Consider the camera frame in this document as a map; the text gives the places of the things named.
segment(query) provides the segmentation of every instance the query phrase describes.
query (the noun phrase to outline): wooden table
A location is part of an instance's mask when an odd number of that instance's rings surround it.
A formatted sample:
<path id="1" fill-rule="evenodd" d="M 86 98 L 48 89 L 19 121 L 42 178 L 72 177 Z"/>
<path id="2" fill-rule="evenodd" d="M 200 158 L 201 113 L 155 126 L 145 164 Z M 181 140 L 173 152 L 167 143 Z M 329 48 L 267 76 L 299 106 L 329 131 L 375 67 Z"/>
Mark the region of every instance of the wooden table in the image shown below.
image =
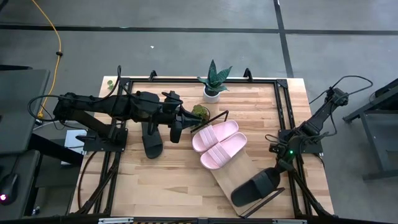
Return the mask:
<path id="1" fill-rule="evenodd" d="M 116 77 L 104 77 L 99 96 L 109 93 L 107 81 Z M 301 78 L 287 79 L 295 123 L 311 117 L 304 81 Z M 275 166 L 275 154 L 268 151 L 269 142 L 265 134 L 277 135 L 279 117 L 276 110 L 274 87 L 270 84 L 226 84 L 229 91 L 221 93 L 220 102 L 206 104 L 202 100 L 203 85 L 199 83 L 135 83 L 133 92 L 149 91 L 159 94 L 174 90 L 184 101 L 183 106 L 191 110 L 201 104 L 215 116 L 229 110 L 228 119 L 239 124 L 239 131 L 248 138 L 247 155 L 260 170 Z M 104 123 L 110 123 L 106 114 L 95 114 Z M 146 158 L 141 139 L 141 125 L 128 121 L 129 136 L 126 150 L 122 154 L 115 189 L 112 216 L 130 217 L 237 217 L 234 209 L 209 170 L 200 164 L 200 155 L 192 149 L 190 129 L 184 129 L 178 144 L 170 142 L 169 129 L 159 126 L 164 141 L 164 151 L 156 159 Z M 97 153 L 84 174 L 81 199 L 84 203 L 98 185 L 103 153 Z M 304 171 L 308 188 L 330 213 L 330 200 L 325 171 L 319 158 L 304 154 Z M 283 173 L 280 187 L 286 190 L 251 215 L 251 218 L 293 218 L 292 199 L 287 173 Z M 302 194 L 297 186 L 300 208 L 304 211 Z M 106 203 L 104 194 L 102 207 Z M 73 198 L 71 212 L 77 210 L 77 194 Z"/>

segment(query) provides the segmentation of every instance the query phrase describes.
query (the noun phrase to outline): gray floor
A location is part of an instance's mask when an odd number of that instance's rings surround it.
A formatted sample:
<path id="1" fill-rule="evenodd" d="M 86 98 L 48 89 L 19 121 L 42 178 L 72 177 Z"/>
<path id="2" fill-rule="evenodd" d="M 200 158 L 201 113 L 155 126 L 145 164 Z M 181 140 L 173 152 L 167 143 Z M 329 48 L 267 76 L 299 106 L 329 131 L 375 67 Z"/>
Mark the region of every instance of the gray floor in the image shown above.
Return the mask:
<path id="1" fill-rule="evenodd" d="M 38 3 L 58 25 L 278 28 L 271 0 Z M 280 0 L 280 7 L 286 29 L 398 29 L 398 1 L 394 0 Z M 0 22 L 46 24 L 29 0 L 10 1 L 0 12 Z M 115 75 L 119 64 L 123 75 L 149 75 L 154 69 L 159 75 L 197 76 L 205 75 L 211 59 L 215 59 L 220 68 L 234 66 L 231 74 L 235 77 L 241 76 L 246 67 L 255 77 L 286 77 L 278 34 L 65 31 L 60 35 L 65 55 L 54 94 L 98 94 L 102 77 Z M 398 77 L 398 36 L 287 35 L 287 43 L 294 77 L 305 79 L 310 100 L 343 75 L 362 75 L 374 82 L 371 89 L 351 96 L 348 106 L 335 111 L 338 134 L 322 141 L 326 176 L 337 215 L 396 223 L 398 178 L 363 182 L 363 174 L 377 171 L 375 160 L 362 124 L 354 121 L 348 125 L 341 118 Z M 53 72 L 57 49 L 51 31 L 0 30 L 0 64 L 29 65 Z M 357 80 L 341 83 L 345 91 L 363 85 L 366 83 Z M 312 104 L 312 111 L 321 103 Z M 47 108 L 52 110 L 54 105 L 55 100 L 50 100 Z M 325 129 L 331 129 L 331 124 L 327 123 Z M 62 135 L 51 126 L 38 133 L 48 138 Z M 51 205 L 51 209 L 54 206 L 61 208 L 62 204 Z"/>

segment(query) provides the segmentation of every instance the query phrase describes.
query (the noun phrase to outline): pink slide sandal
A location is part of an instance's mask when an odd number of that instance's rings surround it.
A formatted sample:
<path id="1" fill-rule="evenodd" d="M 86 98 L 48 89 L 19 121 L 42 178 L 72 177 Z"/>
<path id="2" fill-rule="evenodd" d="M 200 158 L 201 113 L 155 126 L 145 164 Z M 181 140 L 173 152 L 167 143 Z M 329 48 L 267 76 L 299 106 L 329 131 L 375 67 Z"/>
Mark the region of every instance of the pink slide sandal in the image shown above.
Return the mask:
<path id="1" fill-rule="evenodd" d="M 192 147 L 196 152 L 204 152 L 216 143 L 238 132 L 239 126 L 235 121 L 225 121 L 200 130 L 192 139 Z"/>
<path id="2" fill-rule="evenodd" d="M 228 139 L 215 144 L 200 157 L 201 164 L 207 169 L 216 170 L 223 167 L 248 142 L 242 133 L 233 134 Z"/>

